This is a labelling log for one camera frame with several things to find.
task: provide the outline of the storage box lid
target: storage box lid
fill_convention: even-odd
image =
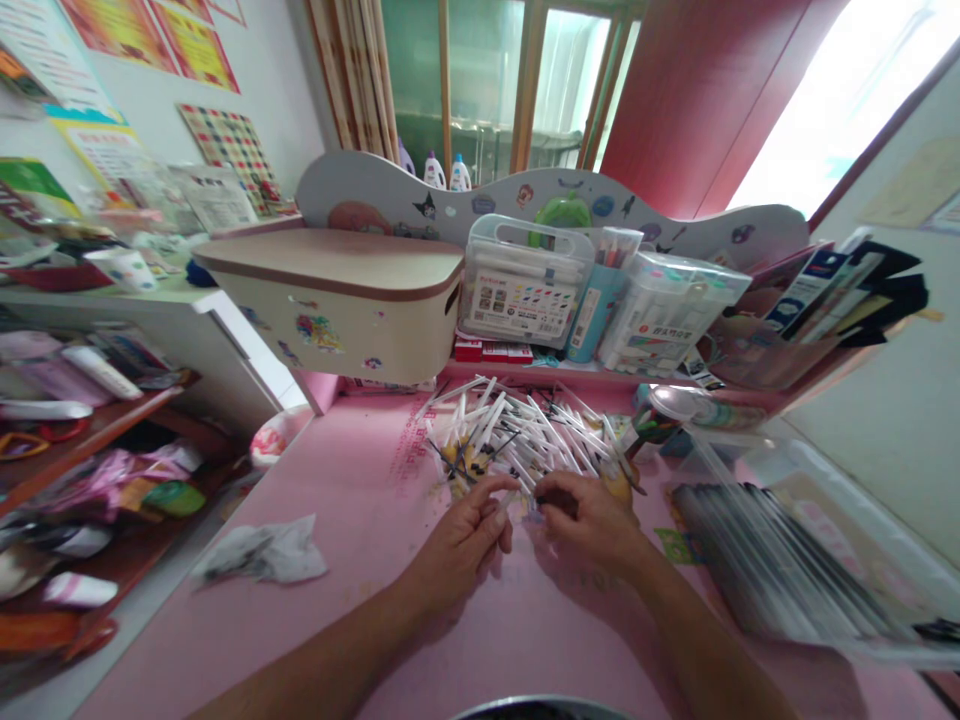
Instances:
[[[327,228],[215,240],[193,256],[213,272],[392,302],[433,297],[463,268],[456,245]]]

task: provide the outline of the crumpled tissue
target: crumpled tissue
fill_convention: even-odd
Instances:
[[[200,587],[229,575],[292,583],[327,572],[323,555],[313,544],[316,515],[277,525],[244,525],[227,533],[193,568]]]

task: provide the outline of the white wall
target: white wall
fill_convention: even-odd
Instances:
[[[203,162],[200,149],[175,107],[194,103],[249,117],[281,189],[292,195],[306,166],[323,153],[321,125],[328,124],[322,74],[304,32],[302,2],[242,0],[247,27],[213,12],[240,92],[237,95],[193,80],[145,68],[109,55],[87,54],[114,104],[147,149],[162,162]],[[94,185],[66,141],[45,120],[0,117],[0,155],[40,158],[68,192]]]
[[[927,96],[814,233],[845,238],[926,142],[960,135],[960,64]],[[865,367],[786,419],[960,567],[960,237],[879,228],[918,268],[941,324],[915,320]]]

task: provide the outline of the green toy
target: green toy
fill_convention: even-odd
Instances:
[[[576,190],[564,197],[551,198],[546,205],[540,208],[535,222],[556,228],[593,227],[593,215],[587,204],[577,197]],[[553,235],[541,235],[537,232],[529,234],[527,245],[542,247],[544,250],[553,250],[555,238]]]

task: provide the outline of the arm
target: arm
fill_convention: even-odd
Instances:
[[[353,717],[424,626],[470,593],[497,547],[511,551],[513,529],[490,493],[517,487],[509,477],[475,486],[396,582],[191,717]]]
[[[542,510],[554,536],[577,545],[636,589],[697,720],[797,717],[777,686],[601,483],[551,473],[537,486],[537,496],[546,501]],[[566,512],[556,506],[564,501]]]

